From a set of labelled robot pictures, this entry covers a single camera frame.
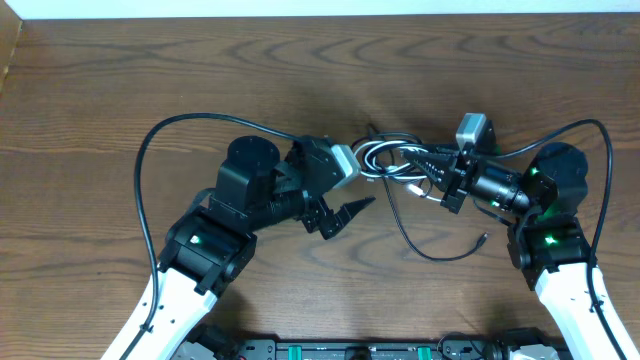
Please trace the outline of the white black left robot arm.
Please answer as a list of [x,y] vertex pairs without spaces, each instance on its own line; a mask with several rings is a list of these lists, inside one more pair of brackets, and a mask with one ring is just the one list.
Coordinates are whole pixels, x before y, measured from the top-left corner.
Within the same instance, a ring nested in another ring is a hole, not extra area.
[[349,146],[326,138],[302,137],[285,157],[262,137],[235,139],[215,186],[168,231],[155,274],[105,358],[171,358],[253,258],[257,231],[292,219],[330,239],[371,204],[367,197],[333,211],[324,200],[360,171]]

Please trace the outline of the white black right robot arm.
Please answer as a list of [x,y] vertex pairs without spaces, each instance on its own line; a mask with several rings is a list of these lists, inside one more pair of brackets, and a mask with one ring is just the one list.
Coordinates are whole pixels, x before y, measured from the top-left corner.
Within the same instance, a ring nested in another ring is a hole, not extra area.
[[636,359],[639,351],[608,297],[596,252],[613,175],[613,147],[605,126],[591,120],[605,143],[606,173],[594,237],[577,217],[588,194],[588,162],[558,136],[564,126],[509,153],[497,151],[490,123],[461,127],[455,145],[418,145],[403,153],[442,193],[441,206],[459,212],[471,198],[513,215],[507,249],[513,266],[551,314],[575,359]]

